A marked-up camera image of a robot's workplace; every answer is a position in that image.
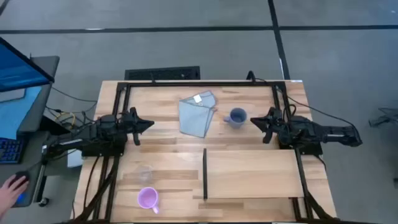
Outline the black floor stand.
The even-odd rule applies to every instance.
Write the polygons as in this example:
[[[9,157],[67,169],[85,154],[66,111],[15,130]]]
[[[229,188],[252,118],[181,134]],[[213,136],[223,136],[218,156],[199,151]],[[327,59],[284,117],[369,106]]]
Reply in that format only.
[[[378,127],[384,123],[398,123],[398,108],[378,108],[382,115],[368,121],[370,127]]]

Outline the wooden shelf board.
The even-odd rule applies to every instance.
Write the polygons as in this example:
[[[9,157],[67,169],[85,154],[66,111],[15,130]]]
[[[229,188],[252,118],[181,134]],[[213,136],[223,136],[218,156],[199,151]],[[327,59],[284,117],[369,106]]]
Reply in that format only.
[[[209,151],[208,198],[303,197],[294,151]]]

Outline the backlit computer keyboard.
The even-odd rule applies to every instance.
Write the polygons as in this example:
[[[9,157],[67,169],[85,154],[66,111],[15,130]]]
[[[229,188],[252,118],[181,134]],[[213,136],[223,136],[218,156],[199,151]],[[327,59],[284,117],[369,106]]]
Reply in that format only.
[[[25,148],[23,139],[0,138],[0,164],[20,163]]]

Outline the black computer mouse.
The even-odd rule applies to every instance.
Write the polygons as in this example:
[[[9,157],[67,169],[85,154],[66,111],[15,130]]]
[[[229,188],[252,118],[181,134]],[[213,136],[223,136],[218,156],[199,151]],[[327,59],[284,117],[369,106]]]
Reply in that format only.
[[[18,185],[17,188],[21,187],[23,184],[26,182],[30,181],[30,174],[28,171],[19,171],[15,173],[14,178],[10,181],[9,186],[13,185],[15,182],[17,182],[19,179],[23,179]]]

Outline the computer monitor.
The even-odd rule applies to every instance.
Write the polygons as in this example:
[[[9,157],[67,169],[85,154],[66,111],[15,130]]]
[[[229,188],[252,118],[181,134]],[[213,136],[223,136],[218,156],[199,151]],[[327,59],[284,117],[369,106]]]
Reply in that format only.
[[[0,92],[46,85],[54,81],[54,77],[0,37]]]

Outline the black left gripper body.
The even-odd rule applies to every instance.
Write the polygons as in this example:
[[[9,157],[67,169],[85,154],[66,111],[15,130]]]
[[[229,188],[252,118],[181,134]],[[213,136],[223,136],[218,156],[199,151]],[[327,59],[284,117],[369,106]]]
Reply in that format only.
[[[135,107],[132,107],[126,111],[121,113],[121,120],[123,129],[126,133],[133,135],[133,141],[136,146],[140,146],[141,142],[139,140],[139,132],[138,132],[138,116]]]

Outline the clear glass cup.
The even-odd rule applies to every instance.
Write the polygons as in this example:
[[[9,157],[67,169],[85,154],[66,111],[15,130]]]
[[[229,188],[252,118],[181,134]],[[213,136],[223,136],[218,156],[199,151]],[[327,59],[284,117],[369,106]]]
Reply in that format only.
[[[150,184],[153,180],[153,168],[149,165],[141,165],[137,168],[137,174],[142,184]]]

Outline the black aluminium table frame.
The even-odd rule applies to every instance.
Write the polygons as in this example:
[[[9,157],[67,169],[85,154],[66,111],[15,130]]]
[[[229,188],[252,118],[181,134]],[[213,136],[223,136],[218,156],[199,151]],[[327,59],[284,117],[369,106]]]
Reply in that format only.
[[[179,130],[178,103],[204,91],[216,96],[216,113],[205,138],[182,134]],[[264,144],[263,134],[251,123],[233,129],[223,118],[234,107],[249,116],[265,115],[274,104],[272,90],[263,83],[230,86],[216,82],[181,82],[172,86],[134,83],[129,106],[140,118],[155,124],[139,135],[140,146],[128,140],[119,160],[111,222],[121,223],[216,223],[284,222],[295,218],[289,198],[208,198],[206,155],[209,151],[282,150],[276,141]],[[153,168],[153,180],[142,184],[137,168]],[[141,208],[138,193],[152,187],[159,193],[159,213]]]

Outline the purple plastic mug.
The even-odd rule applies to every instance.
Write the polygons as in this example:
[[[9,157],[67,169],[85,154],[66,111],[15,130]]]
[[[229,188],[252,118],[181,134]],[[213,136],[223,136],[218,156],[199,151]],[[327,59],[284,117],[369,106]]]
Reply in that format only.
[[[159,193],[152,187],[141,189],[137,196],[137,202],[141,208],[151,209],[155,214],[159,213]]]

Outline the blue-grey ceramic mug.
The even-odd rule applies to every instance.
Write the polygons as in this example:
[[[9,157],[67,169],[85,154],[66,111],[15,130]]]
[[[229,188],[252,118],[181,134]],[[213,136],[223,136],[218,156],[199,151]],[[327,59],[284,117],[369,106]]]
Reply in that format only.
[[[230,113],[223,118],[232,128],[239,129],[247,119],[247,113],[242,108],[233,108]]]

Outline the white box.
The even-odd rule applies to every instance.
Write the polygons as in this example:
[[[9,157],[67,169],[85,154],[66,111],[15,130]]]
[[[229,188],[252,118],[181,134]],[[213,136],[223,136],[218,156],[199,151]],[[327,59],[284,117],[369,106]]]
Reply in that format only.
[[[68,150],[67,167],[68,168],[80,167],[82,166],[82,164],[83,164],[83,159],[81,151],[78,149]]]

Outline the grey-blue waffle cloth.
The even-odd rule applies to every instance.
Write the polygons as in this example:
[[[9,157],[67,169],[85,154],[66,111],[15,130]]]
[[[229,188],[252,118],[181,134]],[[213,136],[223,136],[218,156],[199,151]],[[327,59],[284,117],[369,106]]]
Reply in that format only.
[[[193,96],[182,99],[178,103],[180,132],[198,138],[204,138],[209,130],[216,111],[216,98],[211,91],[198,93],[202,101],[196,103]]]

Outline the grey computer desk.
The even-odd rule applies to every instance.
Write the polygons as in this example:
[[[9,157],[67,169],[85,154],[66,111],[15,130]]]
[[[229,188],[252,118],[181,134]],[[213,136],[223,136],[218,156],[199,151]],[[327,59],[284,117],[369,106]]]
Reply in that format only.
[[[32,107],[19,126],[17,135],[25,141],[25,149],[20,163],[0,164],[0,187],[10,176],[18,172],[29,174],[28,187],[17,199],[15,208],[27,207],[36,201],[35,195],[40,185],[40,178],[44,174],[40,161],[42,145],[46,137],[50,134],[65,134],[68,132],[61,125],[44,115],[50,91],[50,85],[42,86]]]

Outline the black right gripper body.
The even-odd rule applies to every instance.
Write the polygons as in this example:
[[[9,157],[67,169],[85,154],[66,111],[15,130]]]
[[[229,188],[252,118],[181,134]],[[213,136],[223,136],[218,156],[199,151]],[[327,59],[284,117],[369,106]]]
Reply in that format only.
[[[263,143],[270,143],[272,135],[276,133],[282,144],[290,144],[291,137],[289,124],[283,119],[281,110],[278,110],[275,107],[270,107],[268,113],[264,117],[264,122],[264,132],[266,135],[263,138]]]

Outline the person's hand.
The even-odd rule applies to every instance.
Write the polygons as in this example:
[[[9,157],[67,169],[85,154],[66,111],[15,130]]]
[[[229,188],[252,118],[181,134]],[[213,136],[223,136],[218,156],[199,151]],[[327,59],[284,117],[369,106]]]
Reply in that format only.
[[[0,221],[7,211],[17,202],[29,184],[25,176],[16,179],[16,175],[10,176],[0,187]]]

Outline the black floor grate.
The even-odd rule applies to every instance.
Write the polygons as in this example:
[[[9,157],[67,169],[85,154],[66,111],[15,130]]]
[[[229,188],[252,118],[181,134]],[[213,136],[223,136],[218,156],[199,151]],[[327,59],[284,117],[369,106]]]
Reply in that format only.
[[[167,67],[125,70],[125,80],[199,80],[200,67]]]

